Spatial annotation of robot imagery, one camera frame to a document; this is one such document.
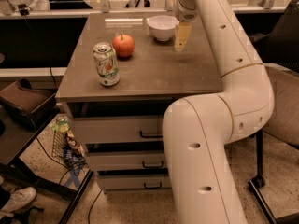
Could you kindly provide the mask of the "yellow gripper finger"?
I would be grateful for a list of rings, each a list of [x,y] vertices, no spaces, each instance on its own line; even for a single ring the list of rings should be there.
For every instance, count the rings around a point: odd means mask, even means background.
[[[192,26],[189,22],[181,21],[175,28],[175,50],[176,51],[183,51],[190,32],[191,32]]]

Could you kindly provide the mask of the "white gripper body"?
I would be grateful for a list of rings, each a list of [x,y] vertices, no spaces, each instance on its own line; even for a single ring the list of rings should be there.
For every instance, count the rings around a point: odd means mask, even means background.
[[[179,21],[186,22],[193,21],[198,14],[194,0],[174,0],[173,11]]]

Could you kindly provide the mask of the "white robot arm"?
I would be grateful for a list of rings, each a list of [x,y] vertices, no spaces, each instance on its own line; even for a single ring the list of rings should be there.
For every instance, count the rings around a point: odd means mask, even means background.
[[[179,224],[247,224],[224,147],[261,130],[274,93],[227,0],[175,0],[180,21],[199,15],[221,76],[219,93],[193,95],[164,114],[164,154]]]

